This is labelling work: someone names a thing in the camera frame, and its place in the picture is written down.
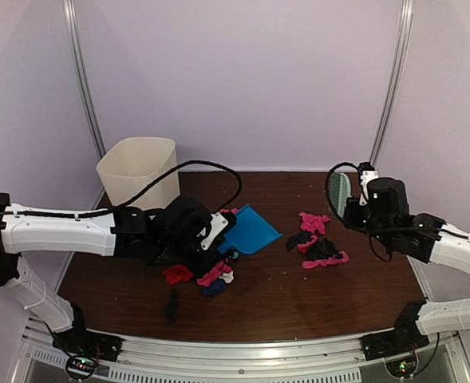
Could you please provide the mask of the pink scrap front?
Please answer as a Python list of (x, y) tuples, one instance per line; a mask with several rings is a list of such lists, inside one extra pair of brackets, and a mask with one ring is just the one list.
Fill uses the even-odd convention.
[(349, 256), (344, 251), (341, 251), (340, 253), (332, 255), (326, 259), (317, 259), (313, 261), (306, 260), (302, 263), (302, 269), (312, 270), (317, 267), (337, 266), (348, 263), (349, 260)]

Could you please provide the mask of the left aluminium frame post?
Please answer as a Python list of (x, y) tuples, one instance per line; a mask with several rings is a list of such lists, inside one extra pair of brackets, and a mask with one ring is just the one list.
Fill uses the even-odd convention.
[(89, 86), (89, 79), (85, 66), (84, 54), (81, 46), (81, 36), (77, 20), (76, 2), (74, 0), (63, 1), (65, 25), (69, 36), (71, 57), (77, 78), (79, 96), (84, 109), (85, 118), (92, 137), (93, 147), (97, 157), (101, 159), (105, 153), (105, 143), (98, 123), (93, 97)]

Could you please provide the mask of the front aluminium rail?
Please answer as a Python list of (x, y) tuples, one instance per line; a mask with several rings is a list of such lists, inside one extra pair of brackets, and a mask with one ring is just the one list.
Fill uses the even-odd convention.
[[(101, 361), (85, 382), (470, 382), (467, 354), (457, 333), (446, 333), (419, 375), (394, 377), (398, 357), (369, 361), (360, 338), (288, 342), (178, 342), (120, 335), (118, 359)], [(30, 318), (8, 382), (73, 382), (66, 355), (51, 345), (43, 324)]]

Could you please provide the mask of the beige plastic waste bin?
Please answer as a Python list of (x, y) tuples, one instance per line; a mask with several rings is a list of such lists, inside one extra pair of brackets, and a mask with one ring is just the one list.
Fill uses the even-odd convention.
[[(97, 173), (113, 205), (119, 205), (177, 165), (176, 143), (163, 137), (131, 137), (115, 144), (97, 164)], [(142, 210), (167, 207), (180, 195), (175, 172), (132, 205)]]

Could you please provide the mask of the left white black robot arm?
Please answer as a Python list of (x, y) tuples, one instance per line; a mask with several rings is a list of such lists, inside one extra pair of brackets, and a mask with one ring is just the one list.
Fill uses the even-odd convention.
[(81, 311), (48, 290), (23, 259), (27, 251), (88, 253), (102, 257), (206, 266), (216, 264), (217, 247), (236, 224), (230, 211), (210, 212), (179, 196), (166, 208), (111, 207), (95, 211), (37, 210), (0, 193), (0, 287), (13, 291), (25, 310), (37, 315), (77, 354), (94, 346)]

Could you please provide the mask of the black scrap front left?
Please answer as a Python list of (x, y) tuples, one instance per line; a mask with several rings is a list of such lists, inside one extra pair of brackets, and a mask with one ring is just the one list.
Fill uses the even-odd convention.
[(177, 319), (177, 310), (179, 306), (179, 291), (172, 289), (168, 302), (164, 305), (163, 312), (168, 323), (174, 323)]

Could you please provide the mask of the pink scrap centre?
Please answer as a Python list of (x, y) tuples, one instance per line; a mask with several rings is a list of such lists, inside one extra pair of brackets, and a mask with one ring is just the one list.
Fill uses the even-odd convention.
[(217, 279), (223, 280), (226, 284), (232, 283), (234, 280), (234, 271), (227, 261), (217, 263), (202, 278), (196, 280), (201, 287), (209, 287)]

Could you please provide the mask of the mint green hand brush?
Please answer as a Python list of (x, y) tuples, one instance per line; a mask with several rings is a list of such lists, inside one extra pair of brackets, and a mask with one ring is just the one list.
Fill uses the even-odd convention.
[(344, 172), (333, 172), (327, 185), (327, 194), (330, 199), (331, 211), (343, 217), (346, 199), (351, 197), (350, 178)]

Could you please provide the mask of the red paper scrap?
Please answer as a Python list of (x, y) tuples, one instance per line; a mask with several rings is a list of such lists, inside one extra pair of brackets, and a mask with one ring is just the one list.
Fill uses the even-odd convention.
[(174, 286), (180, 282), (189, 282), (193, 279), (193, 273), (185, 265), (175, 265), (163, 272), (166, 282)]

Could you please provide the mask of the navy scrap front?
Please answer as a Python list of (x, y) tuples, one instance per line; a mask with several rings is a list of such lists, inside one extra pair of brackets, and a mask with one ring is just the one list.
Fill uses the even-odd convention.
[(202, 292), (207, 297), (222, 294), (227, 289), (227, 284), (223, 279), (216, 279), (210, 286), (204, 287)]

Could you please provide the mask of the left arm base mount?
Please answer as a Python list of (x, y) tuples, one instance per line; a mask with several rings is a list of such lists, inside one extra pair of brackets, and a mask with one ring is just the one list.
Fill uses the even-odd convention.
[(68, 330), (62, 333), (50, 331), (53, 347), (67, 357), (65, 372), (75, 381), (91, 378), (101, 361), (116, 362), (123, 340), (117, 336), (86, 330), (79, 333)]

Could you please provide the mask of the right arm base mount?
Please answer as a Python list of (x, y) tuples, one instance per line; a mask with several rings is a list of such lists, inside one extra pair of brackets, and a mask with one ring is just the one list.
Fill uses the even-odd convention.
[(360, 343), (366, 361), (382, 360), (391, 377), (404, 380), (419, 371), (417, 351), (429, 345), (429, 337), (388, 330), (367, 334)]

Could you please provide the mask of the large pink scrap on dustpan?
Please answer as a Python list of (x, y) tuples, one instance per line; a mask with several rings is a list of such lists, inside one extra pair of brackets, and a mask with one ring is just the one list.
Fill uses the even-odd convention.
[(299, 217), (301, 218), (300, 228), (312, 234), (325, 235), (326, 225), (331, 221), (328, 215), (313, 215), (304, 211), (299, 213)]

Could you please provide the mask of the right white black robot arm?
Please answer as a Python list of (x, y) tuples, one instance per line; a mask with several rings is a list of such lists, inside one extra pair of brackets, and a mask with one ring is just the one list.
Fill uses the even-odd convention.
[[(470, 275), (470, 233), (446, 220), (409, 211), (405, 184), (375, 171), (360, 177), (361, 195), (346, 201), (345, 226), (379, 242), (389, 256), (406, 255), (424, 264), (457, 269)], [(419, 336), (470, 330), (470, 298), (448, 302), (411, 302), (389, 333), (389, 346), (405, 352)]]

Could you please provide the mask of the right aluminium frame post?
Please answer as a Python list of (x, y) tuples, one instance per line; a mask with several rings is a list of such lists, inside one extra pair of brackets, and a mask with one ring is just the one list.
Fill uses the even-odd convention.
[(387, 90), (385, 92), (384, 104), (379, 118), (376, 136), (373, 141), (369, 162), (376, 165), (382, 152), (385, 136), (388, 132), (390, 121), (392, 119), (394, 106), (397, 101), (397, 94), (401, 77), (404, 71), (409, 43), (413, 28), (413, 0), (403, 0), (401, 2), (401, 11), (397, 24), (397, 38), (393, 53), (393, 62), (391, 65)]

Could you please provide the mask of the aluminium frame post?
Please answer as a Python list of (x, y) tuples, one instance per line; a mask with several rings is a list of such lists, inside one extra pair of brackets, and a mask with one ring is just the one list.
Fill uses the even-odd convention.
[(92, 137), (93, 147), (97, 157), (101, 159), (105, 153), (105, 143), (98, 123), (93, 97), (89, 86), (89, 79), (85, 66), (84, 54), (81, 46), (81, 36), (77, 20), (76, 2), (74, 0), (63, 1), (65, 25), (69, 36), (71, 57), (77, 78), (79, 96), (84, 109), (85, 118)]
[(401, 77), (404, 71), (409, 43), (413, 28), (413, 0), (403, 0), (401, 2), (401, 11), (397, 24), (397, 38), (393, 53), (393, 62), (391, 65), (387, 90), (385, 92), (384, 104), (379, 118), (376, 136), (373, 141), (369, 162), (376, 165), (382, 152), (385, 136), (388, 132), (390, 121), (392, 119), (394, 106), (397, 101), (397, 94)]

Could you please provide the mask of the blue plastic dustpan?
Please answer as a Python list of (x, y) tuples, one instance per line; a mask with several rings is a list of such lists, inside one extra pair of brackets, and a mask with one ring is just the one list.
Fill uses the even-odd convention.
[(245, 205), (235, 213), (236, 224), (224, 235), (220, 254), (230, 250), (240, 255), (253, 255), (282, 237), (253, 207)]

